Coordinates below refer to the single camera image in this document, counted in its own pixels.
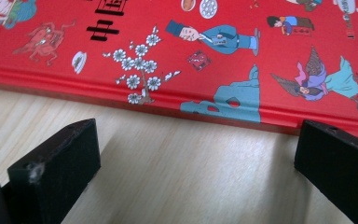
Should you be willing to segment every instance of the wooden table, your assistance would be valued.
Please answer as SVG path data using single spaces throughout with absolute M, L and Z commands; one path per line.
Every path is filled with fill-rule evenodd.
M 59 129 L 96 118 L 102 168 L 63 223 L 351 223 L 298 171 L 297 136 L 0 91 L 0 184 Z

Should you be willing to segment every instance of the white flower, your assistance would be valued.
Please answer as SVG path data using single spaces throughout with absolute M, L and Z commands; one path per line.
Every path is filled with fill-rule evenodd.
M 133 61 L 133 66 L 134 66 L 137 70 L 144 69 L 144 67 L 145 67 L 145 61 L 144 61 L 141 57 L 136 58 L 136 59 Z
M 115 60 L 115 62 L 121 62 L 125 58 L 126 58 L 126 51 L 124 51 L 123 49 L 117 49 L 113 53 L 113 60 Z
M 130 94 L 127 99 L 129 100 L 130 104 L 137 105 L 139 103 L 139 100 L 142 99 L 142 96 L 140 96 L 136 93 L 133 93 L 133 94 Z
M 127 78 L 127 86 L 132 90 L 136 89 L 138 87 L 138 84 L 141 82 L 140 80 L 141 79 L 136 75 L 130 76 L 129 78 Z
M 157 63 L 155 63 L 153 60 L 145 63 L 144 69 L 146 73 L 153 73 L 154 70 L 156 70 L 156 68 L 157 68 Z
M 147 87 L 149 88 L 149 90 L 151 91 L 156 91 L 158 90 L 158 87 L 161 85 L 161 79 L 159 79 L 158 77 L 150 77 L 147 80 Z
M 136 55 L 138 55 L 139 57 L 145 56 L 145 54 L 147 53 L 148 48 L 145 45 L 138 45 L 135 48 L 135 53 Z
M 148 35 L 146 38 L 146 44 L 150 47 L 155 46 L 161 39 L 157 35 Z
M 125 71 L 132 69 L 132 67 L 133 67 L 133 59 L 131 57 L 128 57 L 127 59 L 123 59 L 123 61 L 121 62 L 121 67 Z

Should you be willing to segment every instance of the cartoon illustration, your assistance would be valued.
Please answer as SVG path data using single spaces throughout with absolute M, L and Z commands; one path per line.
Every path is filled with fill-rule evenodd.
M 216 0 L 202 0 L 200 3 L 200 14 L 205 19 L 210 19 L 217 12 Z
M 81 73 L 86 64 L 87 53 L 79 51 L 72 59 L 72 66 L 77 74 Z
M 202 68 L 212 62 L 212 60 L 201 50 L 197 50 L 197 52 L 193 53 L 190 57 L 188 57 L 187 61 L 191 63 L 197 71 L 202 70 Z
M 239 35 L 237 29 L 230 25 L 220 25 L 199 33 L 191 26 L 170 21 L 165 31 L 187 41 L 199 40 L 210 48 L 224 54 L 232 54 L 237 49 L 251 49 L 255 56 L 259 51 L 260 32 L 255 29 L 255 36 Z
M 301 63 L 297 64 L 299 76 L 296 81 L 286 80 L 274 74 L 272 76 L 291 95 L 304 97 L 307 101 L 317 101 L 330 91 L 353 100 L 358 109 L 358 75 L 354 75 L 351 64 L 341 56 L 339 71 L 327 75 L 324 63 L 320 60 L 315 48 L 312 47 L 310 59 L 304 72 Z
M 339 9 L 345 14 L 352 14 L 358 12 L 355 0 L 333 0 L 334 5 L 338 5 Z
M 0 0 L 0 25 L 13 28 L 18 21 L 28 21 L 36 13 L 36 0 Z
M 204 114 L 228 119 L 260 122 L 260 87 L 258 67 L 254 65 L 249 72 L 249 80 L 233 82 L 221 86 L 213 97 L 214 103 L 201 101 L 182 103 L 182 112 Z
M 62 25 L 60 30 L 56 30 L 54 23 L 42 23 L 28 34 L 31 40 L 23 47 L 14 50 L 13 53 L 32 52 L 29 58 L 35 62 L 39 62 L 39 59 L 35 57 L 36 54 L 42 57 L 51 55 L 52 57 L 47 60 L 47 65 L 50 66 L 52 65 L 52 61 L 58 57 L 56 49 L 63 41 L 65 28 L 75 26 L 75 24 L 76 21 L 73 21 L 72 24 Z
M 319 6 L 323 0 L 287 0 L 290 3 L 303 5 L 304 9 L 308 12 L 312 12 L 317 6 Z
M 121 81 L 126 80 L 127 87 L 131 90 L 138 89 L 138 85 L 140 85 L 141 82 L 143 83 L 141 94 L 131 93 L 128 95 L 128 101 L 130 104 L 143 105 L 144 103 L 153 103 L 154 99 L 151 98 L 150 92 L 157 91 L 162 82 L 168 82 L 181 73 L 180 71 L 170 72 L 165 76 L 164 80 L 162 80 L 162 77 L 146 77 L 147 74 L 153 74 L 158 68 L 157 62 L 153 60 L 144 60 L 146 53 L 161 41 L 157 33 L 158 27 L 155 26 L 153 28 L 152 34 L 146 38 L 145 44 L 137 45 L 135 47 L 133 41 L 130 42 L 130 49 L 135 50 L 135 59 L 127 57 L 127 52 L 124 49 L 117 49 L 113 53 L 103 53 L 105 58 L 113 56 L 113 60 L 117 63 L 121 63 L 121 68 L 124 71 L 136 69 L 137 71 L 141 72 L 140 76 L 139 74 L 133 74 L 129 77 L 127 77 L 127 75 L 122 75 L 116 79 L 116 84 L 118 85 L 121 83 Z
M 281 27 L 284 35 L 310 35 L 311 31 L 315 30 L 308 18 L 268 16 L 267 23 L 270 27 Z

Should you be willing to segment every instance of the blue figure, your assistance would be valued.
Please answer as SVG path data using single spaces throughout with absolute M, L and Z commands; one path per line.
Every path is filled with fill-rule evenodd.
M 28 21 L 36 13 L 36 0 L 0 0 L 0 25 L 13 28 L 18 21 Z
M 259 51 L 260 32 L 255 29 L 254 36 L 237 34 L 237 29 L 230 25 L 220 25 L 205 32 L 198 32 L 190 26 L 170 21 L 165 31 L 187 41 L 199 40 L 210 48 L 224 54 L 232 54 L 237 49 L 251 49 L 255 56 Z

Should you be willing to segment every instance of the blue robe figure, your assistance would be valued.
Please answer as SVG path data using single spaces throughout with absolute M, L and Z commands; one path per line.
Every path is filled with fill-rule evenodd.
M 287 80 L 277 75 L 272 76 L 291 95 L 304 97 L 307 101 L 318 101 L 330 91 L 353 100 L 358 110 L 358 74 L 354 74 L 349 61 L 341 56 L 339 71 L 328 75 L 324 63 L 316 49 L 312 47 L 306 71 L 301 63 L 297 63 L 299 76 L 296 81 Z
M 215 26 L 199 33 L 192 27 L 170 21 L 165 30 L 175 36 L 182 37 L 184 40 L 199 40 L 211 49 L 224 54 L 232 54 L 237 49 L 251 49 L 257 56 L 259 51 L 260 32 L 257 29 L 255 29 L 254 36 L 240 35 L 237 33 L 237 29 L 230 25 Z

